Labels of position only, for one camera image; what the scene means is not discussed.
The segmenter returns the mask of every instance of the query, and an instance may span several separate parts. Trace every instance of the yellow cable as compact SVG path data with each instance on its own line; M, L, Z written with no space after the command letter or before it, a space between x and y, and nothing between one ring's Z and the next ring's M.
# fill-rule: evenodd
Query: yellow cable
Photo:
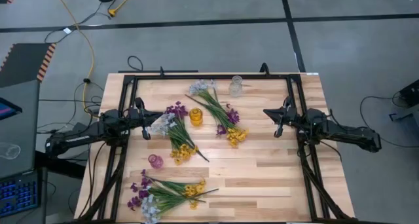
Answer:
M94 69L94 51L93 51L93 47L92 44L90 43L89 39L87 38L87 36L80 30L79 24L77 23L76 19L74 18L73 14L71 13L71 11L68 9L67 5L65 4L65 2L63 0L60 0L61 3L63 4L63 6L65 7L65 9L67 10L67 12L70 14L71 18L74 21L74 25L77 28L77 31L79 31L79 33L81 33L81 35L86 39L87 43L89 44L89 48L90 48L90 53L92 55L92 64L90 65L90 70L89 70L89 74L87 75L87 78L90 78L90 75L93 72ZM83 110L86 109L86 87L87 87L87 83L84 84L83 87L83 96L82 96L82 101L83 101Z
M109 15L111 15L112 17L115 17L115 15L117 15L117 11L118 11L118 9L120 9L124 4L125 4L125 2L127 2L128 0L124 0L121 4L119 4L118 5L118 7L117 8L115 8L115 9L111 9L111 10L108 10L107 12L109 13Z

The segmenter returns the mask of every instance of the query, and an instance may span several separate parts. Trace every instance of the wooden table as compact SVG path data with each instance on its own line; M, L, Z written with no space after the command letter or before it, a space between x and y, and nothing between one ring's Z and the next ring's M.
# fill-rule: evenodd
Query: wooden table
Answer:
M319 76L302 74L301 77L307 107L327 112ZM123 78L124 74L109 74L101 104L102 112L118 108ZM219 188L219 191L206 195L203 198L206 203L199 203L197 210L191 210L188 204L183 204L164 214L162 221L165 222L310 221L302 170L297 156L295 129L284 126L283 136L274 138L276 125L262 112L263 109L276 109L282 105L287 96L285 80L245 79L243 94L238 98L231 98L228 93L230 80L216 81L221 104L230 103L238 110L239 126L249 129L245 142L238 149L232 149L225 136L216 137L215 121L202 109L204 123L200 128L192 126L188 119L185 122L195 144L210 162L196 155L189 162L176 166L169 156L171 146L168 138L152 134L152 139L145 141L141 128L133 130L124 169L118 222L144 220L141 210L133 212L126 206L135 195L130 190L131 184L141 183L142 169L147 169L152 177L172 181L199 181L204 177L207 180L206 190ZM189 86L193 82L195 81L140 80L137 96L142 97L146 109L151 111L164 111L178 100L187 109L202 108L184 95L189 93ZM294 91L296 103L299 105L295 86ZM101 144L92 145L92 160ZM325 188L346 214L354 216L338 155L322 144L317 145L317 151ZM152 169L147 161L150 154L160 155L164 159L164 168ZM103 186L108 156L109 147L105 146L96 164L94 199ZM75 217L79 216L86 203L89 189L86 169ZM318 216L321 216L318 194L316 191L314 194ZM105 217L110 214L110 200L112 198L108 198Z

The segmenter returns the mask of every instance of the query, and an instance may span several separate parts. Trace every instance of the keyboard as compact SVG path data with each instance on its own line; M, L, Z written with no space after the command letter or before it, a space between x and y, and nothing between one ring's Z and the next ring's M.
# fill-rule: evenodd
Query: keyboard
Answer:
M32 171L0 180L0 217L37 208L41 203L42 174Z

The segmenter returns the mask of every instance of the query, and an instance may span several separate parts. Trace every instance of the purple flower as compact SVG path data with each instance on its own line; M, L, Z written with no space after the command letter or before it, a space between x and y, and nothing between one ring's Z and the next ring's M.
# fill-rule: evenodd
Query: purple flower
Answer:
M234 109L231 109L230 111L227 111L227 116L228 116L228 120L232 124L236 124L240 120L240 118L238 116L238 112L235 111Z
M130 201L126 204L132 211L134 210L134 206L140 207L141 206L141 200L138 198L138 196L132 197Z
M133 183L132 185L131 185L131 190L132 190L132 192L138 192L138 187L136 187L136 185L137 185L137 183Z
M143 199L143 198L146 198L146 197L148 197L150 194L149 194L149 192L148 191L139 191L139 193L138 193L138 197L140 198L140 199Z
M183 119L184 116L188 115L188 112L186 111L185 106L184 105L181 106L180 101L176 102L175 104L176 104L176 106L171 105L171 106L167 107L166 112L164 112L164 113L166 113L166 114L174 113L175 116L179 117L180 119Z
M225 130L225 127L221 124L217 125L217 135L223 135L226 134L227 130Z
M141 186L143 187L143 189L147 188L148 185L151 184L151 180L143 177L143 180L141 181Z
M134 205L132 204L131 201L128 201L128 203L126 204L132 211L135 211L134 209Z

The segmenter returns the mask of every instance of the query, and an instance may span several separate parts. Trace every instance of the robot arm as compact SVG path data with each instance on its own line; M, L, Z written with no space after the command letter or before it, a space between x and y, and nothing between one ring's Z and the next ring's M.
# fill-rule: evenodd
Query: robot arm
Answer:
M107 145L124 143L129 137L130 129L143 127L143 137L149 140L150 134L147 130L163 112L152 112L144 108L141 98L136 98L137 108L127 109L127 115L121 117L122 113L117 109L111 109L102 113L98 122L85 126L77 123L74 128L67 132L57 132L46 140L45 151L50 157L57 157L67 150L104 141Z
M372 153L381 149L380 135L367 127L354 128L342 126L327 119L327 115L318 109L308 109L306 114L300 116L295 107L291 107L291 99L286 98L279 109L264 109L278 125L274 136L282 135L282 126L287 124L299 129L299 134L306 137L308 143L317 145L321 140L333 140L358 145L360 148Z

